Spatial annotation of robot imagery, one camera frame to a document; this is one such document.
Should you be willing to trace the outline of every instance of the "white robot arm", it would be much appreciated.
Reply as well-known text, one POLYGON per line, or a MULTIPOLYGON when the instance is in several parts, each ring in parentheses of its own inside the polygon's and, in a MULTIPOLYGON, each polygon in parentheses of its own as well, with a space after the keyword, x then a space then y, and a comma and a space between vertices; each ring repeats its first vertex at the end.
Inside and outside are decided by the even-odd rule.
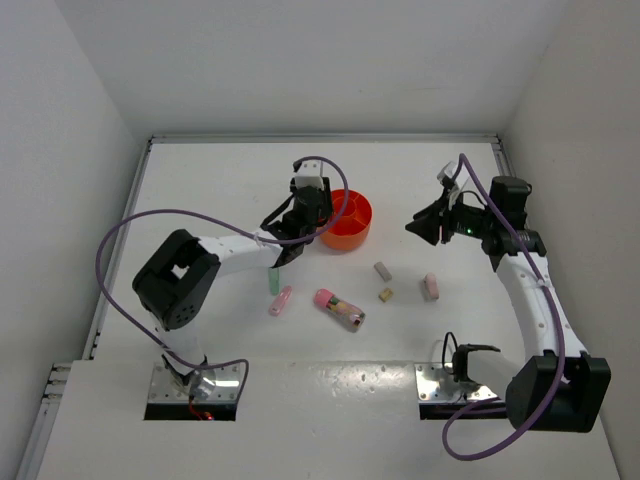
MULTIPOLYGON (((454 353, 452 374, 455 381, 473 381, 489 387, 504 400, 507 417, 518 428, 538 407, 555 376, 559 355, 555 326, 541 280, 519 242, 511 237, 491 208, 464 204, 464 186, 469 177, 460 169, 456 177, 455 167, 451 162, 440 172, 442 196, 414 215, 406 229, 432 245, 449 242, 455 233, 482 240, 482 250, 505 286, 520 325, 525 345, 524 367, 507 360, 495 346, 466 344, 454 353)), ((600 410, 611 371, 604 358, 588 354, 560 306, 549 277, 544 243, 538 232, 525 225, 525 205, 530 193, 531 185, 521 179, 495 177, 489 197, 516 230, 542 274, 563 328, 564 381, 531 429, 588 432, 600 410)))
MULTIPOLYGON (((265 218, 255 236, 295 240, 326 224, 333 213, 329 179, 322 163, 298 164, 291 179, 292 195, 265 218), (291 201, 291 210, 285 212, 291 201)), ((297 258, 312 240, 279 245, 241 235, 194 237, 176 230, 162 243, 133 280, 133 289, 155 323, 159 338, 178 357, 200 365, 207 359, 198 342, 194 318, 216 277, 251 268, 275 268, 297 258)), ((189 386, 194 369, 163 355, 176 380, 189 386)))

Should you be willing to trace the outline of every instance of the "red wire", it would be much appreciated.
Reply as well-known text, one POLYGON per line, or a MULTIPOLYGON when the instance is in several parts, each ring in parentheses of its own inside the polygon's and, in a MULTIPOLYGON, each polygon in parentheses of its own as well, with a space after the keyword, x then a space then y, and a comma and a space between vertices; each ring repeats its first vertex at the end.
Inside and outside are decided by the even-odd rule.
POLYGON ((203 412, 202 415, 204 415, 204 418, 202 418, 202 415, 200 415, 200 412, 198 412, 195 408, 193 408, 193 399, 192 398, 189 399, 189 411, 193 415, 198 417, 199 420, 213 420, 213 415, 211 415, 209 412, 203 412))
POLYGON ((203 418, 202 418, 202 416, 200 415, 200 413, 199 413, 195 408, 193 408, 193 399, 191 399, 191 398, 189 399, 189 411, 190 411, 193 415, 195 415, 196 417, 198 417, 198 419, 199 419, 199 420, 202 420, 202 419, 203 419, 203 418))

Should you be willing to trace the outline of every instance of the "orange bowl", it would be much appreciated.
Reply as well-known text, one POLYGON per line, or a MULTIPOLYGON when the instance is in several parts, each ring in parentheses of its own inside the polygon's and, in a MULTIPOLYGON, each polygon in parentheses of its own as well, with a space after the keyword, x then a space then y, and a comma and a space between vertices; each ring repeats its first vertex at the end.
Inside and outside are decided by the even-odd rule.
MULTIPOLYGON (((344 190, 333 190, 331 201, 333 211, 338 213, 344 202, 344 190)), ((372 218, 373 209, 366 197, 355 190, 349 190, 344 213, 333 227, 320 235, 320 238, 327 246, 336 250, 353 250, 362 245, 367 238, 372 218)))

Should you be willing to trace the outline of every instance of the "pink eraser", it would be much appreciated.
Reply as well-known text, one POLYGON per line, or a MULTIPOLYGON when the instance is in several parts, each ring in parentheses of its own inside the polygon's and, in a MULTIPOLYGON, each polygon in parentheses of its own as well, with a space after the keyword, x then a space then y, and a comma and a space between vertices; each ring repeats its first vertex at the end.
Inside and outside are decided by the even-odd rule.
POLYGON ((424 283, 424 289, 431 300, 437 300, 440 298, 438 282, 436 282, 436 276, 433 273, 427 273, 427 276, 424 277, 422 282, 424 283))
POLYGON ((293 288, 291 288, 291 286, 289 285, 287 285, 282 289, 282 291, 273 300, 273 303, 269 307, 269 313, 271 315, 273 315, 274 317, 277 317, 278 315, 280 315, 280 312, 282 312, 282 309, 289 301, 289 297, 291 296, 292 290, 293 288))
POLYGON ((321 288, 316 292, 316 296, 313 297, 313 303, 318 305, 320 308, 324 308, 327 306, 327 302, 331 300, 333 297, 333 293, 325 288, 321 288))

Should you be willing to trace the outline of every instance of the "white wall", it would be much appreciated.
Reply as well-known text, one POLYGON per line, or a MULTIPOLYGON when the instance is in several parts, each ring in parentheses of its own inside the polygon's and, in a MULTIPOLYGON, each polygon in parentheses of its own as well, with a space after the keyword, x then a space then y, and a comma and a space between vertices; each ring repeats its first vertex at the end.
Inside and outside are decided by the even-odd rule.
POLYGON ((625 478, 640 477, 640 3, 574 1, 506 132, 572 325, 613 379, 604 405, 625 478))
POLYGON ((0 15, 0 479, 14 478, 54 361, 78 358, 93 256, 137 145, 53 0, 0 15))
POLYGON ((56 0, 136 132, 496 132, 565 0, 56 0))

